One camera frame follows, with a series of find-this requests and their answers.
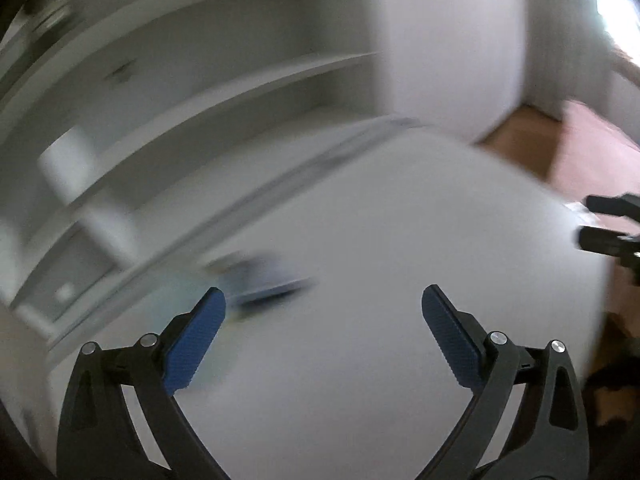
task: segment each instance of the wooden floor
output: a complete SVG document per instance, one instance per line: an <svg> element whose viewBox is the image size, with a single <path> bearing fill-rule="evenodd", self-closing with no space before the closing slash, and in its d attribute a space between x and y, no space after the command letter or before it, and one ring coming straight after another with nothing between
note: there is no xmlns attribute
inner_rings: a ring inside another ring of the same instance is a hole
<svg viewBox="0 0 640 480"><path fill-rule="evenodd" d="M561 121L523 106L482 140L479 146L546 181L561 131Z"/></svg>
<svg viewBox="0 0 640 480"><path fill-rule="evenodd" d="M482 149L492 152L505 160L531 172L543 182L549 177L549 171L558 149L562 133L562 122L556 121L534 108L523 106L514 111L495 131L478 143ZM607 318L602 336L594 342L591 371L599 370L618 355L625 344L626 336L617 329L615 323ZM630 421L638 408L639 396L635 388L622 388L610 391L606 388L596 392L596 426L605 430L607 423Z"/></svg>

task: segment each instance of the pivot bolt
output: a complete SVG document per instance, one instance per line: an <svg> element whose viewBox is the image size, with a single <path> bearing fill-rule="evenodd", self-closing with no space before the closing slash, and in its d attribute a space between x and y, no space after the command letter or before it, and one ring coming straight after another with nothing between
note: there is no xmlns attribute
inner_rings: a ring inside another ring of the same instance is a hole
<svg viewBox="0 0 640 480"><path fill-rule="evenodd" d="M145 334L140 338L140 345L149 348L158 342L158 336L156 334Z"/></svg>
<svg viewBox="0 0 640 480"><path fill-rule="evenodd" d="M97 348L98 348L98 345L96 343L94 343L93 341L89 341L88 343L84 343L82 345L82 348L80 349L80 351L84 355L91 355L92 353L95 352L95 349Z"/></svg>
<svg viewBox="0 0 640 480"><path fill-rule="evenodd" d="M558 352L559 354L566 350L566 346L564 346L564 343L558 340L551 342L551 348L553 348L554 351Z"/></svg>
<svg viewBox="0 0 640 480"><path fill-rule="evenodd" d="M509 340L507 336L504 335L502 332L491 332L491 335L489 336L489 338L491 338L491 341L493 341L497 345L504 345Z"/></svg>

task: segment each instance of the white shelving unit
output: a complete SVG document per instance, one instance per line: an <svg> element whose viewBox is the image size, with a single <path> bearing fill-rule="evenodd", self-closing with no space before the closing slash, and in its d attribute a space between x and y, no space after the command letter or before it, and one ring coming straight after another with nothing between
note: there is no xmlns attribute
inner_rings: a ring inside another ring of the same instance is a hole
<svg viewBox="0 0 640 480"><path fill-rule="evenodd" d="M55 346L380 136L365 2L136 0L60 40L0 101L5 302Z"/></svg>
<svg viewBox="0 0 640 480"><path fill-rule="evenodd" d="M96 22L82 22L33 63L0 99L0 144L38 99L91 54L153 20L203 1L135 0Z"/></svg>
<svg viewBox="0 0 640 480"><path fill-rule="evenodd" d="M103 186L113 171L138 152L148 148L162 136L172 133L176 128L187 128L190 121L200 120L204 114L214 114L243 101L255 98L293 82L355 66L370 59L371 53L365 54L307 54L289 62L267 67L258 72L242 76L228 83L201 92L187 101L167 110L147 124L140 126L123 139L117 141L95 161L93 174L86 176L84 185L74 181L74 177L82 173L75 171L67 164L60 164L69 175L59 175L61 182L69 182L68 195L74 195L67 205L78 207ZM82 160L79 165L86 167Z"/></svg>

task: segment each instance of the blue gripper pad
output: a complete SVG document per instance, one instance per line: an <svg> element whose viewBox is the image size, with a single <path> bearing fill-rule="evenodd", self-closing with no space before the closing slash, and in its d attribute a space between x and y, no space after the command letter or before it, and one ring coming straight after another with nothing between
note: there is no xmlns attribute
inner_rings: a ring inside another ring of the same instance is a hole
<svg viewBox="0 0 640 480"><path fill-rule="evenodd" d="M191 319L164 354L164 389L172 396L186 388L225 319L225 295L210 288L191 311Z"/></svg>
<svg viewBox="0 0 640 480"><path fill-rule="evenodd" d="M449 368L464 388L478 391L482 355L456 316L457 310L440 287L431 285L422 295L422 315L436 338Z"/></svg>

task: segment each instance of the black clamp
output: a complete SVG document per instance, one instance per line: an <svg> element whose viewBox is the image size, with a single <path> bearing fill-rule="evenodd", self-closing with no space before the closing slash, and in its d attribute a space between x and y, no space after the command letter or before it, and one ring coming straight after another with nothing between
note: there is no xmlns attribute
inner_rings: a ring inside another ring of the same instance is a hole
<svg viewBox="0 0 640 480"><path fill-rule="evenodd" d="M82 347L58 431L60 479L228 480L172 396L176 387L188 384L211 332L222 323L216 309L221 302L223 312L224 297L212 288L191 313L175 317L159 336L144 335L128 348L102 350L95 342ZM544 349L525 348L502 332L487 333L471 314L457 311L436 285L424 291L422 314L458 382L474 396L417 479L584 480L589 465L586 419L564 344L555 340ZM186 372L178 369L183 362L188 363ZM521 383L527 387L500 457L478 468L513 385ZM122 384L135 388L170 469L146 457Z"/></svg>
<svg viewBox="0 0 640 480"><path fill-rule="evenodd" d="M474 396L418 480L584 480L589 440L580 387L560 341L544 349L487 333L459 312L437 285L422 296L422 314L458 383ZM497 460L478 468L514 384L526 383L518 415Z"/></svg>
<svg viewBox="0 0 640 480"><path fill-rule="evenodd" d="M624 216L640 223L640 196L624 194L617 197L589 195L585 207L592 213ZM636 285L640 285L640 236L620 231L585 226L578 231L578 245L591 253L618 258L620 266L630 269Z"/></svg>

